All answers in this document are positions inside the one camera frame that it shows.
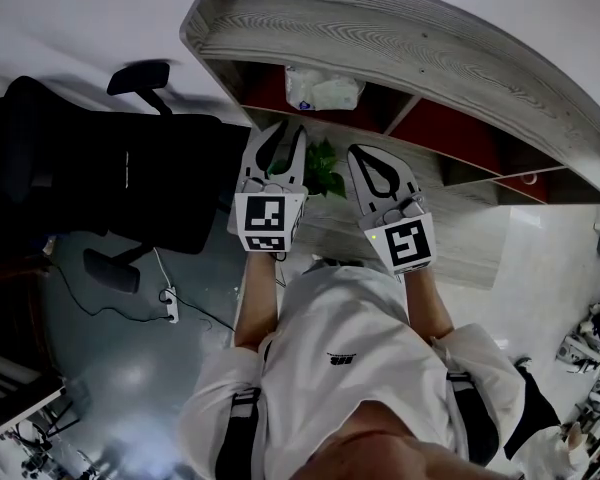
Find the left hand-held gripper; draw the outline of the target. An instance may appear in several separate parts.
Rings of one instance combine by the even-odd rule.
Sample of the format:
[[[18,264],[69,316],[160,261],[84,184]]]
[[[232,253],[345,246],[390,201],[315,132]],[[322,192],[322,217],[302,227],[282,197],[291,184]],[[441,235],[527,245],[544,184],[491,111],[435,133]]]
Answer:
[[[307,133],[300,125],[286,158],[274,162],[274,182],[266,180],[289,122],[252,128],[242,155],[234,195],[237,234],[247,252],[287,253],[304,214],[303,184]]]

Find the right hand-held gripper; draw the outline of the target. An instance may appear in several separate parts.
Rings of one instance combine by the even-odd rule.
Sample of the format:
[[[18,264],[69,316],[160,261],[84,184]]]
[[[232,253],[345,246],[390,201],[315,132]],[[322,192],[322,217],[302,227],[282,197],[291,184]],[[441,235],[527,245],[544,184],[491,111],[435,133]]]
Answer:
[[[381,148],[354,144],[347,160],[362,215],[359,226],[392,275],[435,262],[432,214],[409,165]]]

